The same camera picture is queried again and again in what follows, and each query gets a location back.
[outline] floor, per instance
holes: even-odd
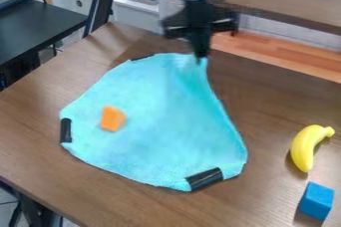
[[[11,219],[13,210],[17,206],[17,200],[14,196],[0,189],[0,226],[6,227]],[[64,227],[78,227],[68,219],[64,219]],[[25,217],[22,215],[18,223],[18,227],[29,227]]]
[[[341,83],[341,53],[316,47],[240,32],[216,34],[214,49],[262,63]]]

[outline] black desk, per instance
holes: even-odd
[[[32,57],[86,24],[87,16],[35,0],[0,11],[0,68]]]

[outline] black clip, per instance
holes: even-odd
[[[61,143],[71,143],[71,120],[69,118],[63,118],[61,120]]]
[[[220,168],[214,168],[186,178],[191,190],[197,190],[223,179]]]

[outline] metal frame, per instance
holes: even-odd
[[[83,38],[87,37],[90,32],[97,30],[109,21],[109,16],[114,13],[112,12],[113,1],[114,0],[92,1]]]

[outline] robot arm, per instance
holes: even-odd
[[[208,0],[183,1],[183,10],[163,20],[165,36],[187,38],[198,59],[208,57],[211,34],[233,30],[235,13],[216,7]],[[226,18],[230,18],[232,22],[225,22]]]

